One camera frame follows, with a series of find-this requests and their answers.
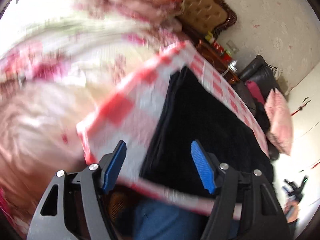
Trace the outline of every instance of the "silver screw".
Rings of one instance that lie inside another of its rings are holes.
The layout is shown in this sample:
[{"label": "silver screw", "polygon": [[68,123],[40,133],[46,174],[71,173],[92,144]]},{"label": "silver screw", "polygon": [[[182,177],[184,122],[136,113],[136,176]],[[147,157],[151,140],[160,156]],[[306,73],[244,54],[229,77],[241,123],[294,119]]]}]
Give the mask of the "silver screw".
[{"label": "silver screw", "polygon": [[253,171],[253,174],[254,174],[255,176],[261,176],[261,175],[262,175],[262,171],[260,171],[260,170],[254,170],[254,171]]},{"label": "silver screw", "polygon": [[220,169],[222,169],[222,170],[227,170],[227,169],[229,169],[229,165],[226,164],[226,163],[220,163],[219,167],[220,167]]},{"label": "silver screw", "polygon": [[98,167],[99,167],[99,165],[97,163],[94,163],[94,164],[91,164],[89,166],[89,170],[90,171],[95,171]]},{"label": "silver screw", "polygon": [[57,172],[57,177],[62,177],[64,175],[64,171],[60,170]]}]

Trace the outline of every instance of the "white floor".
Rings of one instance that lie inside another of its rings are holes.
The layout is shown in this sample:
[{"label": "white floor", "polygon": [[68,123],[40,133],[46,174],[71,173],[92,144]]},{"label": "white floor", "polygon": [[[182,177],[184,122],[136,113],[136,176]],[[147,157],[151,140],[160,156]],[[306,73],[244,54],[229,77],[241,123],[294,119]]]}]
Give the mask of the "white floor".
[{"label": "white floor", "polygon": [[320,165],[309,168],[320,159],[320,64],[296,86],[289,94],[288,105],[291,113],[299,108],[302,101],[309,97],[311,102],[292,117],[294,142],[291,157],[281,155],[273,163],[275,168],[275,188],[281,205],[284,205],[286,194],[281,189],[284,179],[301,183],[305,174],[309,176],[299,205],[299,222],[297,235],[309,223],[320,204]]}]

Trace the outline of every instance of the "tufted headboard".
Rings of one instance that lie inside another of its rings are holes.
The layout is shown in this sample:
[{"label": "tufted headboard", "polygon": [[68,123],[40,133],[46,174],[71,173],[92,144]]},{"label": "tufted headboard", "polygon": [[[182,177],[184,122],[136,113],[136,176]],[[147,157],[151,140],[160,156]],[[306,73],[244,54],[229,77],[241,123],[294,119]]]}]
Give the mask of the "tufted headboard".
[{"label": "tufted headboard", "polygon": [[201,34],[213,31],[216,38],[237,20],[224,0],[185,0],[185,10],[178,18]]}]

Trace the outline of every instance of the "person's leg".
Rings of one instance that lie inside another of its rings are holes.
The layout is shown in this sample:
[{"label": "person's leg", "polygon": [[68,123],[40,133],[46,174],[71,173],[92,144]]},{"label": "person's leg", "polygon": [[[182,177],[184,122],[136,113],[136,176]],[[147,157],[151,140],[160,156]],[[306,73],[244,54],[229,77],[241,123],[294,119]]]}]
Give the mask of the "person's leg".
[{"label": "person's leg", "polygon": [[146,199],[134,212],[134,240],[198,240],[203,230],[201,215]]}]

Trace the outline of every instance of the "wall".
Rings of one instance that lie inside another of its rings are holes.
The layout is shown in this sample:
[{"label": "wall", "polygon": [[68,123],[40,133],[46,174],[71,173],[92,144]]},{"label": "wall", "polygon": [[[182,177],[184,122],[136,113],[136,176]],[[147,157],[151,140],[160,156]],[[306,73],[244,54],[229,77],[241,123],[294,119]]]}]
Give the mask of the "wall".
[{"label": "wall", "polygon": [[289,93],[288,106],[291,113],[299,108],[306,97],[309,97],[311,102],[292,117],[294,140],[291,157],[281,155],[279,160],[274,162],[275,188],[282,205],[286,199],[284,190],[281,189],[284,185],[283,180],[289,179],[300,183],[305,174],[309,176],[303,191],[305,196],[299,205],[300,220],[297,235],[309,223],[320,204],[320,165],[310,169],[320,159],[319,79],[320,63]]},{"label": "wall", "polygon": [[221,33],[226,49],[232,40],[242,70],[257,54],[283,68],[287,87],[295,87],[320,60],[320,22],[306,0],[225,0],[238,15]]}]

